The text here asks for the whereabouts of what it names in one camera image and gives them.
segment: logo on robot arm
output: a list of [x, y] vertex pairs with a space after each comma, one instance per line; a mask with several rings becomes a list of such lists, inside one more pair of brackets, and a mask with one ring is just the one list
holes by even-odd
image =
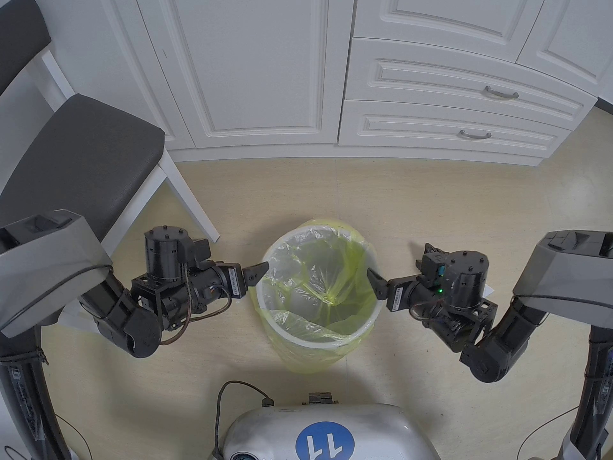
[[308, 425], [296, 439], [296, 455], [300, 460], [349, 460], [355, 448], [349, 430], [330, 421]]

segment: trash bag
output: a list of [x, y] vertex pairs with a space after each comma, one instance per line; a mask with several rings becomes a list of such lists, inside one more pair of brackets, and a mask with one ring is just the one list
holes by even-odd
[[297, 373], [322, 371], [355, 349], [381, 307], [366, 270], [375, 251], [354, 228], [316, 219], [267, 251], [267, 275], [251, 291], [273, 347]]

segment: silver handle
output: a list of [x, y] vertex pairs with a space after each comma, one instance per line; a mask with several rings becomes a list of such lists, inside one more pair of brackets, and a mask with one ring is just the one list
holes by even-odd
[[502, 97], [503, 99], [518, 99], [519, 98], [519, 94], [517, 92], [513, 92], [513, 94], [505, 94], [504, 92], [498, 92], [497, 90], [494, 90], [489, 85], [486, 85], [485, 90], [488, 94], [492, 94], [493, 96], [497, 96], [497, 97]]
[[463, 129], [460, 130], [460, 135], [465, 136], [466, 138], [472, 138], [473, 140], [487, 140], [488, 138], [492, 137], [492, 133], [490, 133], [489, 131], [483, 136], [479, 136], [477, 134], [467, 133]]

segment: light wood floor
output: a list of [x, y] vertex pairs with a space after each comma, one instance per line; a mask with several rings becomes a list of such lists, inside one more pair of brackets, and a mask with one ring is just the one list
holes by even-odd
[[[613, 229], [613, 116], [590, 112], [539, 167], [412, 159], [260, 159], [179, 164], [221, 240], [213, 257], [258, 262], [280, 235], [315, 217], [348, 222], [372, 242], [384, 276], [414, 274], [425, 242], [490, 259], [498, 318], [534, 244], [564, 228]], [[143, 232], [178, 225], [200, 235], [162, 187], [113, 260], [125, 285], [143, 273]], [[588, 326], [551, 316], [499, 383], [474, 379], [434, 333], [407, 313], [382, 311], [361, 347], [328, 371], [283, 369], [248, 299], [189, 327], [174, 345], [137, 360], [99, 335], [45, 329], [57, 412], [88, 439], [96, 460], [206, 458], [215, 399], [248, 380], [278, 405], [331, 391], [342, 403], [393, 403], [418, 418], [443, 460], [511, 460], [536, 426], [578, 403]], [[259, 406], [238, 387], [224, 396], [222, 429]], [[572, 414], [534, 435], [522, 457], [555, 456]], [[87, 451], [68, 428], [81, 458]]]

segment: chair seat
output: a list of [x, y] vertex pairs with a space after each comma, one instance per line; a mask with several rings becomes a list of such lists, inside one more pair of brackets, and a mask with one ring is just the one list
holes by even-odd
[[57, 209], [101, 241], [164, 152], [164, 132], [82, 95], [53, 114], [0, 193], [0, 226]]

